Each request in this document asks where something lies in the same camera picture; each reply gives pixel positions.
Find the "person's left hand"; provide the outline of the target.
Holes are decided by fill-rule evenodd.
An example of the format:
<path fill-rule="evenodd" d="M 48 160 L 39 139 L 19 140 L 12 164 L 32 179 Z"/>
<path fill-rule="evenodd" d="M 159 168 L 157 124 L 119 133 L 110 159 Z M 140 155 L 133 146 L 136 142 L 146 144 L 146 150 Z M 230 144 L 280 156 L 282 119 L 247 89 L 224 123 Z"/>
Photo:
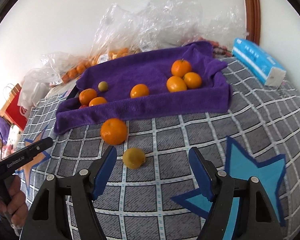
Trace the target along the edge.
<path fill-rule="evenodd" d="M 8 188 L 11 202 L 6 206 L 0 199 L 0 215 L 5 216 L 5 213 L 11 215 L 11 224 L 18 229 L 21 229 L 28 215 L 28 207 L 25 203 L 25 194 L 21 191 L 21 181 L 18 175 L 12 176 L 13 180 Z"/>

